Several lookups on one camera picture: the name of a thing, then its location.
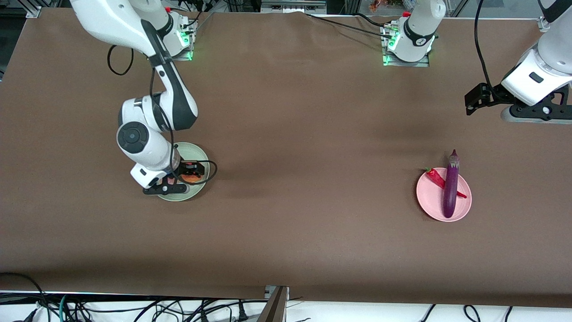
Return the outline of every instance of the brown table surface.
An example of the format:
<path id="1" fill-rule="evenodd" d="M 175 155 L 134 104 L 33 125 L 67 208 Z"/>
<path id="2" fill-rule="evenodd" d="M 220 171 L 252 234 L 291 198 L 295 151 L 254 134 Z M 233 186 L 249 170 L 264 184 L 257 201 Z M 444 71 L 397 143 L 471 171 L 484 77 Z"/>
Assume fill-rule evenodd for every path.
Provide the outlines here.
<path id="1" fill-rule="evenodd" d="M 480 26 L 495 84 L 540 36 L 534 21 Z M 0 84 L 0 268 L 48 290 L 261 297 L 280 284 L 307 300 L 572 307 L 572 127 L 505 123 L 502 107 L 466 116 L 483 81 L 473 21 L 439 34 L 431 67 L 399 68 L 378 37 L 300 13 L 215 14 L 177 63 L 200 113 L 176 140 L 220 171 L 172 203 L 142 194 L 115 143 L 149 64 L 136 53 L 115 76 L 72 10 L 43 9 Z M 121 70 L 129 51 L 116 51 Z M 441 223 L 414 188 L 454 148 L 474 201 Z"/>

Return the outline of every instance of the purple eggplant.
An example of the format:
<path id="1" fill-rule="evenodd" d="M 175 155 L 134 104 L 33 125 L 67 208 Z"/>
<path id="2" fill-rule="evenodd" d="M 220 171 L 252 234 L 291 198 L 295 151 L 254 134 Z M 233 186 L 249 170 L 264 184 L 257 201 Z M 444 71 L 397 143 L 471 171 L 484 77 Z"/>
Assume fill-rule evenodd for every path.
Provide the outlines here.
<path id="1" fill-rule="evenodd" d="M 445 193 L 443 194 L 443 214 L 445 218 L 451 218 L 455 212 L 457 202 L 457 183 L 459 182 L 459 156 L 453 150 L 449 156 L 447 176 L 445 178 Z"/>

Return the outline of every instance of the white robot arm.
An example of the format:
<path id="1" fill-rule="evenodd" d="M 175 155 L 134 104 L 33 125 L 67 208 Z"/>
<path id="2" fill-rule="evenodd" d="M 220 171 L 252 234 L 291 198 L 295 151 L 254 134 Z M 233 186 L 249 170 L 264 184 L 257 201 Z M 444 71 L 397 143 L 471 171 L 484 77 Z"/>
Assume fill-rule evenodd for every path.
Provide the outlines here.
<path id="1" fill-rule="evenodd" d="M 538 0 L 550 29 L 528 49 L 500 85 L 481 83 L 465 95 L 467 115 L 478 108 L 513 104 L 502 112 L 507 121 L 572 124 L 567 106 L 572 82 L 572 0 Z M 553 103 L 560 95 L 560 104 Z"/>
<path id="2" fill-rule="evenodd" d="M 435 31 L 446 11 L 443 0 L 418 1 L 411 16 L 397 20 L 399 34 L 388 50 L 403 61 L 421 60 L 431 50 Z"/>
<path id="3" fill-rule="evenodd" d="M 131 175 L 143 188 L 154 185 L 181 164 L 176 149 L 171 158 L 172 146 L 160 132 L 188 129 L 198 116 L 197 105 L 157 30 L 164 27 L 161 25 L 165 19 L 172 22 L 165 16 L 165 9 L 157 7 L 159 0 L 149 3 L 146 9 L 136 0 L 71 0 L 76 16 L 89 34 L 146 55 L 165 85 L 165 92 L 125 101 L 118 116 L 117 144 L 137 163 Z M 138 11 L 155 25 L 143 19 Z"/>

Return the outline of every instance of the red chili pepper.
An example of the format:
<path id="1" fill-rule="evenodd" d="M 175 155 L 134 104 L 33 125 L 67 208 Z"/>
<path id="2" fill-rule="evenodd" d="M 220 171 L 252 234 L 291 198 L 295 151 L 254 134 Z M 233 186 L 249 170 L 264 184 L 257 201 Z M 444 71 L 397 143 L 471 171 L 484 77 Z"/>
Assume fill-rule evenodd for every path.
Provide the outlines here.
<path id="1" fill-rule="evenodd" d="M 425 170 L 427 171 L 427 176 L 429 177 L 429 179 L 431 179 L 431 181 L 433 181 L 434 184 L 441 187 L 441 189 L 445 189 L 445 180 L 443 178 L 441 178 L 441 176 L 439 175 L 437 170 L 430 169 L 430 168 L 425 168 Z M 466 195 L 464 195 L 458 191 L 457 191 L 457 196 L 459 196 L 461 198 L 467 198 Z"/>

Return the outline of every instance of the power cord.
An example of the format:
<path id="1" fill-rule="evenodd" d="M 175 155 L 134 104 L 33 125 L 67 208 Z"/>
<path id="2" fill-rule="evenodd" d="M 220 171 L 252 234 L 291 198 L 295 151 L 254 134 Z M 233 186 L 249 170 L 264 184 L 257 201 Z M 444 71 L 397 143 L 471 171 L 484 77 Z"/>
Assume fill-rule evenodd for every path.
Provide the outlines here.
<path id="1" fill-rule="evenodd" d="M 187 317 L 186 319 L 183 320 L 183 322 L 190 322 L 195 315 L 197 315 L 199 312 L 203 311 L 208 305 L 211 305 L 214 302 L 216 302 L 216 300 L 206 300 L 206 301 L 202 302 L 201 305 L 196 310 L 194 310 L 193 313 L 191 313 L 189 315 L 189 317 Z"/>
<path id="2" fill-rule="evenodd" d="M 471 308 L 473 312 L 475 312 L 475 316 L 476 316 L 476 320 L 474 320 L 472 317 L 469 316 L 468 312 L 467 312 L 467 308 Z M 505 314 L 505 322 L 509 322 L 509 315 L 510 312 L 513 311 L 513 307 L 509 307 L 509 309 L 506 311 Z M 465 313 L 465 316 L 467 317 L 467 319 L 471 320 L 472 322 L 480 322 L 480 316 L 479 316 L 479 312 L 476 311 L 476 308 L 472 305 L 465 305 L 463 306 L 463 312 Z"/>
<path id="3" fill-rule="evenodd" d="M 419 322 L 427 322 L 427 319 L 429 319 L 429 314 L 431 314 L 431 311 L 433 311 L 436 305 L 437 304 L 431 304 L 431 306 L 427 310 L 427 313 L 425 313 L 425 316 Z"/>
<path id="4" fill-rule="evenodd" d="M 244 304 L 242 300 L 239 300 L 239 319 L 237 320 L 237 322 L 243 322 L 246 320 L 248 320 L 248 315 L 244 311 Z"/>
<path id="5" fill-rule="evenodd" d="M 201 311 L 201 322 L 209 322 L 209 319 L 206 318 L 204 310 Z"/>
<path id="6" fill-rule="evenodd" d="M 374 25 L 374 26 L 383 27 L 383 26 L 385 25 L 384 23 L 377 23 L 377 22 L 371 20 L 371 19 L 370 19 L 368 16 L 366 16 L 365 14 L 361 14 L 361 13 L 359 13 L 359 12 L 352 13 L 352 15 L 356 15 L 356 16 L 362 17 L 362 18 L 364 18 L 367 22 L 371 23 L 371 24 Z"/>
<path id="7" fill-rule="evenodd" d="M 46 307 L 46 309 L 48 311 L 47 312 L 47 321 L 51 322 L 51 314 L 50 314 L 50 307 L 49 307 L 50 303 L 46 299 L 46 293 L 44 293 L 42 288 L 39 287 L 39 284 L 36 283 L 36 281 L 34 281 L 33 278 L 31 278 L 30 276 L 25 275 L 25 274 L 14 273 L 14 272 L 1 272 L 0 276 L 16 276 L 16 277 L 24 278 L 24 279 L 30 281 L 32 284 L 34 284 L 34 287 L 36 287 L 36 289 L 39 292 L 39 295 L 40 295 L 40 298 L 41 298 L 43 305 Z"/>
<path id="8" fill-rule="evenodd" d="M 509 315 L 510 315 L 510 312 L 512 312 L 512 311 L 513 311 L 513 307 L 509 307 L 509 309 L 506 311 L 505 322 L 509 322 Z"/>
<path id="9" fill-rule="evenodd" d="M 189 7 L 189 3 L 188 3 L 187 1 L 183 1 L 183 2 L 185 3 L 186 8 L 189 9 L 189 11 L 192 11 L 192 10 L 190 9 L 190 7 Z"/>
<path id="10" fill-rule="evenodd" d="M 165 122 L 167 124 L 167 128 L 169 129 L 169 134 L 171 137 L 171 149 L 170 149 L 170 153 L 169 153 L 169 170 L 171 171 L 171 174 L 173 175 L 173 177 L 175 177 L 177 180 L 179 180 L 182 183 L 186 183 L 190 186 L 198 186 L 200 184 L 204 184 L 209 182 L 212 178 L 215 177 L 217 171 L 219 170 L 219 166 L 216 164 L 216 162 L 211 161 L 211 160 L 197 160 L 197 162 L 199 163 L 210 163 L 214 166 L 214 171 L 213 174 L 210 175 L 208 178 L 206 178 L 205 180 L 199 181 L 199 182 L 187 182 L 185 181 L 183 178 L 181 178 L 179 175 L 177 175 L 175 173 L 175 170 L 173 169 L 173 165 L 171 160 L 173 160 L 173 153 L 174 153 L 174 149 L 175 149 L 175 143 L 174 143 L 174 136 L 173 136 L 173 128 L 171 127 L 171 123 L 169 122 L 169 118 L 167 117 L 167 114 L 165 113 L 165 111 L 163 110 L 163 108 L 161 107 L 161 105 L 159 104 L 159 102 L 155 102 L 154 98 L 153 98 L 153 82 L 155 80 L 155 68 L 152 69 L 152 74 L 151 74 L 151 82 L 149 84 L 149 96 L 151 98 L 151 100 L 157 104 L 157 106 L 159 107 L 159 110 L 161 111 L 161 114 L 163 115 L 163 118 L 165 119 Z"/>
<path id="11" fill-rule="evenodd" d="M 38 309 L 34 309 L 30 314 L 28 314 L 28 316 L 26 316 L 23 322 L 32 322 L 34 320 L 34 316 L 37 310 Z"/>
<path id="12" fill-rule="evenodd" d="M 357 31 L 360 31 L 360 32 L 363 32 L 363 33 L 368 33 L 368 34 L 372 34 L 372 35 L 376 35 L 376 36 L 383 37 L 383 38 L 388 38 L 388 39 L 391 38 L 391 36 L 390 36 L 390 35 L 387 35 L 387 34 L 375 33 L 375 32 L 369 31 L 369 30 L 365 30 L 365 29 L 361 29 L 361 28 L 358 28 L 358 27 L 346 25 L 346 24 L 343 24 L 343 23 L 340 23 L 340 22 L 337 22 L 337 21 L 327 20 L 327 19 L 324 19 L 324 18 L 322 18 L 322 17 L 318 17 L 318 16 L 311 15 L 311 14 L 308 14 L 308 13 L 305 13 L 305 15 L 307 15 L 307 16 L 309 16 L 309 17 L 312 17 L 312 18 L 315 18 L 315 19 L 318 19 L 318 20 L 322 20 L 322 21 L 325 21 L 325 22 L 333 23 L 334 25 L 339 25 L 339 26 L 342 26 L 342 27 L 346 27 L 346 28 L 350 28 L 350 29 L 353 29 L 353 30 L 357 30 Z"/>
<path id="13" fill-rule="evenodd" d="M 117 47 L 117 45 L 112 45 L 111 47 L 109 47 L 108 67 L 109 67 L 109 70 L 111 70 L 112 73 L 114 73 L 115 75 L 123 76 L 123 75 L 127 74 L 127 72 L 131 69 L 131 66 L 133 66 L 133 48 L 131 48 L 131 61 L 129 61 L 129 66 L 127 66 L 127 69 L 124 72 L 120 73 L 120 72 L 116 72 L 115 69 L 113 69 L 113 67 L 111 67 L 111 52 L 113 51 L 113 49 L 115 49 L 115 47 Z"/>
<path id="14" fill-rule="evenodd" d="M 245 300 L 245 301 L 242 301 L 242 303 L 266 303 L 266 302 L 268 302 L 268 301 L 267 300 Z M 203 308 L 202 310 L 204 311 L 205 315 L 208 315 L 212 312 L 215 312 L 215 311 L 218 311 L 221 309 L 225 309 L 225 308 L 229 308 L 229 307 L 231 307 L 233 305 L 237 305 L 237 304 L 239 304 L 239 302 L 234 302 L 234 303 L 229 303 L 229 304 L 221 304 L 221 305 L 217 305 L 215 307 L 208 308 L 206 310 Z M 196 318 L 192 321 L 190 319 L 186 319 L 184 322 L 198 322 L 200 319 L 201 319 L 201 316 L 199 316 L 198 318 Z"/>
<path id="15" fill-rule="evenodd" d="M 475 312 L 476 320 L 474 320 L 471 316 L 469 316 L 469 314 L 467 312 L 467 308 L 471 308 L 472 311 Z M 463 306 L 463 312 L 465 313 L 465 316 L 467 317 L 467 319 L 471 320 L 472 322 L 480 322 L 479 312 L 476 311 L 474 306 L 472 306 L 472 305 Z"/>
<path id="16" fill-rule="evenodd" d="M 183 28 L 187 28 L 188 26 L 190 26 L 190 25 L 192 25 L 193 23 L 197 22 L 198 18 L 201 16 L 201 13 L 202 13 L 202 11 L 199 11 L 197 17 L 196 17 L 195 19 L 193 19 L 193 21 L 189 22 L 189 23 L 186 24 L 186 25 L 183 25 L 182 27 L 183 27 Z"/>

